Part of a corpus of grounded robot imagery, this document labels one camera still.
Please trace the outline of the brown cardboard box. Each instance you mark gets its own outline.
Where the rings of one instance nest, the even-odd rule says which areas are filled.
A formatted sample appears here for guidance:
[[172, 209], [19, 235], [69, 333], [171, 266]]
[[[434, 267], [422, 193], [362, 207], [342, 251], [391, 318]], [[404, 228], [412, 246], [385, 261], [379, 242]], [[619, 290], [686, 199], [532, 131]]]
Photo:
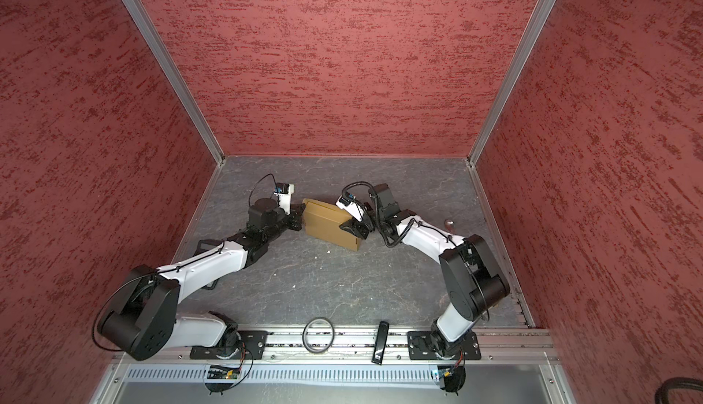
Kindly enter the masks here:
[[351, 251], [359, 250], [362, 239], [341, 229], [342, 224], [353, 220], [350, 214], [335, 204], [309, 198], [305, 198], [303, 204], [303, 224], [309, 236]]

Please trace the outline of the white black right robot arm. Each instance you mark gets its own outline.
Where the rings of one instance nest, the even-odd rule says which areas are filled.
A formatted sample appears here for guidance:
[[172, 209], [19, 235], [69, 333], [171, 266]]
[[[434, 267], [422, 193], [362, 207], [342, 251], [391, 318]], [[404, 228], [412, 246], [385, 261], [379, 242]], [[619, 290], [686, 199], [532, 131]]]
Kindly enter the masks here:
[[436, 352], [461, 343], [510, 295], [510, 283], [483, 237], [462, 237], [433, 226], [401, 208], [387, 184], [348, 184], [336, 206], [352, 217], [341, 230], [362, 239], [377, 232], [387, 248], [409, 246], [439, 264], [450, 303], [432, 325]]

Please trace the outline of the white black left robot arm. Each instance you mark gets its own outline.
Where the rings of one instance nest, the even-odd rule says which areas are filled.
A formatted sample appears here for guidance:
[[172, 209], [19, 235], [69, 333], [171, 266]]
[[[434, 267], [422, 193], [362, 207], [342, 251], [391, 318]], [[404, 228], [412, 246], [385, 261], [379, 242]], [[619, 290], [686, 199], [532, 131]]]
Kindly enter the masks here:
[[271, 242], [302, 228], [304, 204], [285, 209], [273, 198], [249, 208], [246, 227], [181, 262], [132, 268], [93, 321], [92, 337], [112, 343], [112, 351], [137, 361], [174, 347], [203, 348], [228, 360], [245, 354], [238, 324], [220, 312], [182, 314], [179, 305], [194, 292], [212, 289], [219, 279], [254, 265]]

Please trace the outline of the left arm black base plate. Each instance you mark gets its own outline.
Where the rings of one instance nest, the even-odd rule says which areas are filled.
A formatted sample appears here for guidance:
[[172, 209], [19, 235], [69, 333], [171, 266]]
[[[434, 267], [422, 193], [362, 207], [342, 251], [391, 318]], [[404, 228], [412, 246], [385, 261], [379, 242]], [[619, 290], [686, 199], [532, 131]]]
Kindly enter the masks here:
[[261, 360], [267, 346], [267, 331], [239, 331], [233, 351], [221, 351], [217, 347], [194, 346], [190, 349], [192, 360], [214, 360], [221, 363], [234, 363], [248, 356], [254, 360]]

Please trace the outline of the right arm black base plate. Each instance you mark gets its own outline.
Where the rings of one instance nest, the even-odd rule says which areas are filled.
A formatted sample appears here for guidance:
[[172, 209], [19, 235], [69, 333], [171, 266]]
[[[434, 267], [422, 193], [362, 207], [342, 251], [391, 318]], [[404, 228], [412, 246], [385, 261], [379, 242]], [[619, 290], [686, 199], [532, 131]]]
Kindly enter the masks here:
[[481, 360], [481, 348], [475, 332], [468, 331], [455, 342], [446, 341], [439, 331], [411, 331], [408, 339], [409, 357], [417, 360], [458, 361]]

